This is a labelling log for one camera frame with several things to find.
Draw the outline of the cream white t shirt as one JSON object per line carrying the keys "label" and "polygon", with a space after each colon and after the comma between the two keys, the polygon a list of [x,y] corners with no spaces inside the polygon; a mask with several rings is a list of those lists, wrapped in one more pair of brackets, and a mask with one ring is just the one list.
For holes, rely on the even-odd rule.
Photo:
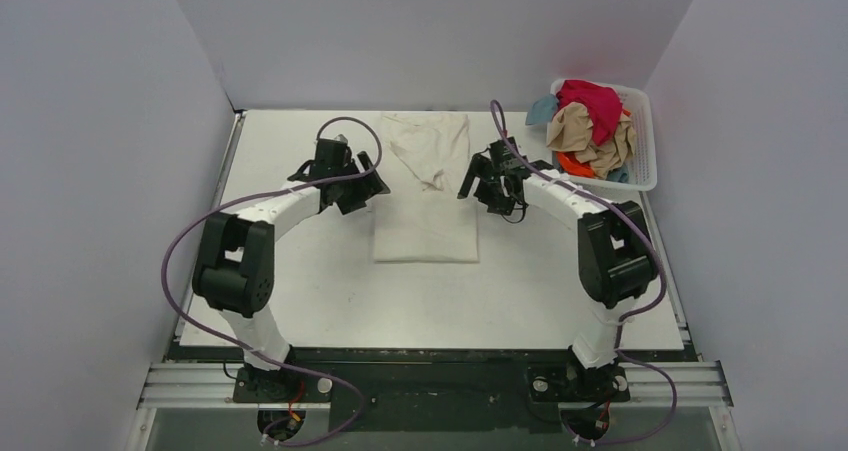
{"label": "cream white t shirt", "polygon": [[458,197],[470,164],[470,121],[450,112],[384,112],[378,172],[390,193],[375,199],[378,263],[477,263],[475,206]]}

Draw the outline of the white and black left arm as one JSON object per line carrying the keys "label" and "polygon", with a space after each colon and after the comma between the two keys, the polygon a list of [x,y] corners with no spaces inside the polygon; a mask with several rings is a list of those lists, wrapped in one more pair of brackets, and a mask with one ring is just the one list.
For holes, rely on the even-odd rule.
{"label": "white and black left arm", "polygon": [[303,221],[335,207],[343,215],[389,193],[367,152],[354,153],[342,138],[320,138],[276,192],[251,199],[235,212],[206,219],[192,278],[193,293],[228,323],[244,362],[261,370],[259,387],[272,400],[292,397],[298,373],[269,301],[275,287],[276,243]]}

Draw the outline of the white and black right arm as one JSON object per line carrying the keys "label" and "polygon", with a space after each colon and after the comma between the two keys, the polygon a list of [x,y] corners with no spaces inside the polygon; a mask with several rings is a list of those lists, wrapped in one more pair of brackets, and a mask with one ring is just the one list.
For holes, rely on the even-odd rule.
{"label": "white and black right arm", "polygon": [[579,362],[565,373],[569,393],[593,398],[605,386],[602,367],[614,363],[620,326],[658,274],[642,208],[612,203],[575,184],[543,160],[516,157],[514,139],[495,141],[470,159],[458,196],[474,197],[504,218],[535,207],[576,236],[577,274],[589,301],[569,350]]}

